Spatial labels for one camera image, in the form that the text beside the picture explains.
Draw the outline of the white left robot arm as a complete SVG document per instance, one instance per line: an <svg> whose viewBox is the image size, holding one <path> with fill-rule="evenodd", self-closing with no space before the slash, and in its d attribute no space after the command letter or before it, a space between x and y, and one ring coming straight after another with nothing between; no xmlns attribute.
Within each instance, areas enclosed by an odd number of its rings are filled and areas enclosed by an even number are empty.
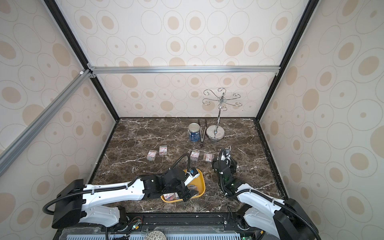
<svg viewBox="0 0 384 240"><path fill-rule="evenodd" d="M178 167L171 167L165 173L137 176L126 183L85 185L83 180L74 180L56 199L43 206L43 212L53 216L54 229L88 223L123 231L129 225L126 209L111 208L108 204L159 199L165 194L173 193L186 202L198 194L198 190L189 189L188 184L200 175L196 168L183 171Z"/></svg>

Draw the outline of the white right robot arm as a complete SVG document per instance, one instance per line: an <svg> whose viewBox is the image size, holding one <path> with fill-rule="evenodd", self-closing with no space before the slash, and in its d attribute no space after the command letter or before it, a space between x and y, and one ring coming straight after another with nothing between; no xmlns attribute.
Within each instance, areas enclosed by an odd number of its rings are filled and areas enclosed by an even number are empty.
<svg viewBox="0 0 384 240"><path fill-rule="evenodd" d="M237 162L222 149L213 169L225 197L244 203L241 219L246 228L261 229L280 240L320 240L320 234L301 205L289 198L284 201L266 195L235 178Z"/></svg>

